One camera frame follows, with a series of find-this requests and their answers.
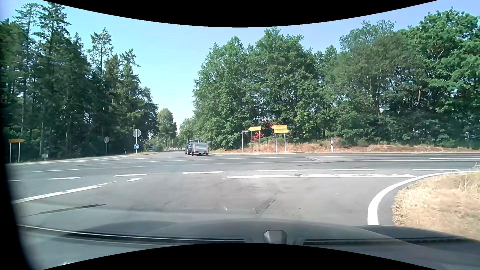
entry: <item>black border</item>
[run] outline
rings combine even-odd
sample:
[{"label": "black border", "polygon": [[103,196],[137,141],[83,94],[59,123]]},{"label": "black border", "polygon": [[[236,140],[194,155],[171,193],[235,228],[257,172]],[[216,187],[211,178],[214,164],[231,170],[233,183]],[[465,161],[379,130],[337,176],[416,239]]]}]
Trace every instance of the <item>black border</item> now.
[{"label": "black border", "polygon": [[53,1],[119,17],[193,26],[273,27],[343,20],[435,1]]}]

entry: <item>grass verge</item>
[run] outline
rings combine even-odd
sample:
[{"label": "grass verge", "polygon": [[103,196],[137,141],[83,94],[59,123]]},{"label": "grass verge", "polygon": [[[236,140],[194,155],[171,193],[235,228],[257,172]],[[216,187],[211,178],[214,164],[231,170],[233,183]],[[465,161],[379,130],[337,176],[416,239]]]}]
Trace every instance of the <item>grass verge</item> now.
[{"label": "grass verge", "polygon": [[[278,153],[284,153],[285,148],[283,140],[277,142]],[[241,153],[241,149],[235,150],[211,150],[211,153]],[[247,145],[243,149],[243,153],[251,153],[251,145]],[[302,143],[302,144],[289,144],[287,143],[287,153],[329,153],[330,141],[328,144],[322,143]],[[346,147],[334,141],[334,152],[336,153],[359,153],[359,152],[480,152],[479,149],[470,149],[464,147],[447,148],[447,147],[434,147],[434,146],[395,146],[395,145],[369,145],[369,146],[354,146]],[[253,143],[253,153],[258,153],[258,143]],[[260,153],[275,153],[275,140],[270,140],[260,144]]]},{"label": "grass verge", "polygon": [[395,225],[480,240],[480,172],[438,175],[400,190]]}]

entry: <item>road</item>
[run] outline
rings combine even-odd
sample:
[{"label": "road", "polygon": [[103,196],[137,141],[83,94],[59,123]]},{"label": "road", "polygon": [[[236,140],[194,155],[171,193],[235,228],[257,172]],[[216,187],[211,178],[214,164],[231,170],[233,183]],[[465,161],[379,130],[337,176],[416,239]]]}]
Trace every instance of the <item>road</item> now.
[{"label": "road", "polygon": [[[480,153],[162,152],[15,164],[7,172],[19,224],[137,234],[173,222],[252,217],[365,225],[370,202],[386,187],[425,174],[471,170],[476,162]],[[392,225],[396,190],[378,207],[380,224]],[[44,257],[59,247],[32,239],[28,245]],[[52,267],[57,260],[59,255],[38,265]]]}]

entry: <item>curved white line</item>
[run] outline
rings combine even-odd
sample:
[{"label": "curved white line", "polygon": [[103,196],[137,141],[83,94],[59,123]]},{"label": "curved white line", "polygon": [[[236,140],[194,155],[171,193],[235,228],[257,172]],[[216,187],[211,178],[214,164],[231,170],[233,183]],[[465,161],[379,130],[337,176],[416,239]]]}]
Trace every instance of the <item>curved white line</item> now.
[{"label": "curved white line", "polygon": [[378,205],[380,204],[380,201],[382,200],[382,198],[388,192],[394,190],[395,188],[413,181],[420,180],[422,178],[430,177],[430,176],[436,176],[436,175],[442,175],[442,174],[466,173],[466,172],[480,172],[480,171],[438,172],[438,173],[426,174],[426,175],[418,176],[405,181],[401,181],[399,183],[393,184],[385,188],[384,190],[380,191],[377,195],[375,195],[375,197],[373,197],[373,200],[368,205],[367,225],[379,225],[378,224]]}]

